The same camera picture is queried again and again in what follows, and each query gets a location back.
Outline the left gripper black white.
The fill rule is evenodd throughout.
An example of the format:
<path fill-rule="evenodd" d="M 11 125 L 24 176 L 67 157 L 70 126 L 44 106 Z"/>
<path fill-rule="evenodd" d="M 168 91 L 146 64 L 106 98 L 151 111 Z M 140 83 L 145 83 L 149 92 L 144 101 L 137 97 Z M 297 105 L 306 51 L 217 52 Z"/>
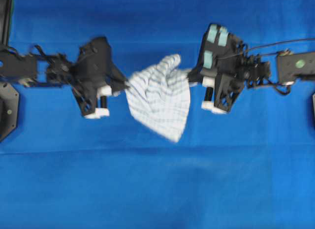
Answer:
<path fill-rule="evenodd" d="M 79 56 L 71 68 L 74 78 L 72 93 L 86 119 L 100 119 L 109 116 L 106 106 L 98 107 L 98 89 L 108 86 L 106 76 L 110 79 L 112 96 L 117 97 L 129 86 L 128 79 L 112 63 L 111 46 L 104 36 L 93 38 L 79 48 Z"/>

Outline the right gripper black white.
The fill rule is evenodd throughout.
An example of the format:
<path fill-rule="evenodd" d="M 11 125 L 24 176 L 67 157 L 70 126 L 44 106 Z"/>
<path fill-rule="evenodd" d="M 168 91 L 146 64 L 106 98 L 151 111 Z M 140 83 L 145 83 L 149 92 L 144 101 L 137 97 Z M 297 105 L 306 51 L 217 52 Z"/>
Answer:
<path fill-rule="evenodd" d="M 241 38 L 226 27 L 210 24 L 204 34 L 198 64 L 188 74 L 189 86 L 207 88 L 202 108 L 215 114 L 227 114 L 244 89 L 237 78 L 236 65 Z"/>

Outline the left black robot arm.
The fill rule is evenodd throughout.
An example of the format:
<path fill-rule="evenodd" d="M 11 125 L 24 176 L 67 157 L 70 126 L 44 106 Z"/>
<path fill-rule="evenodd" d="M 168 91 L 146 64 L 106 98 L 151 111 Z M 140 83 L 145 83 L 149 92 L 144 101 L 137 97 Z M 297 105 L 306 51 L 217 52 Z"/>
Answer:
<path fill-rule="evenodd" d="M 112 49 L 104 36 L 95 37 L 79 48 L 77 61 L 66 55 L 38 53 L 21 55 L 12 47 L 0 47 L 0 80 L 25 87 L 69 85 L 81 115 L 88 119 L 109 116 L 106 98 L 128 88 L 128 79 L 112 61 Z"/>

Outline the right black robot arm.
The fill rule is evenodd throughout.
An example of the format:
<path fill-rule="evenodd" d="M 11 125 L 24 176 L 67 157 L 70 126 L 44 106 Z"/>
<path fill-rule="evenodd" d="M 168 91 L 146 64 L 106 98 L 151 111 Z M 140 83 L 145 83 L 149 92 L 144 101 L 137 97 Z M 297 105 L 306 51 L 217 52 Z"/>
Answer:
<path fill-rule="evenodd" d="M 206 88 L 202 108 L 216 114 L 229 113 L 244 88 L 271 87 L 286 96 L 296 80 L 314 81 L 314 52 L 274 53 L 278 81 L 272 82 L 269 62 L 262 55 L 249 55 L 251 49 L 226 27 L 210 24 L 204 33 L 196 66 L 188 73 L 190 83 Z"/>

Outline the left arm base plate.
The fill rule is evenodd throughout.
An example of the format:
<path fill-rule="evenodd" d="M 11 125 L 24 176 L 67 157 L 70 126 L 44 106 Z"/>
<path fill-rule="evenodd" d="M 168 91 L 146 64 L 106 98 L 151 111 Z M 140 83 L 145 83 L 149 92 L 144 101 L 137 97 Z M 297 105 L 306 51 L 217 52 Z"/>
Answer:
<path fill-rule="evenodd" d="M 0 83 L 0 141 L 16 128 L 19 110 L 19 93 L 9 83 Z"/>

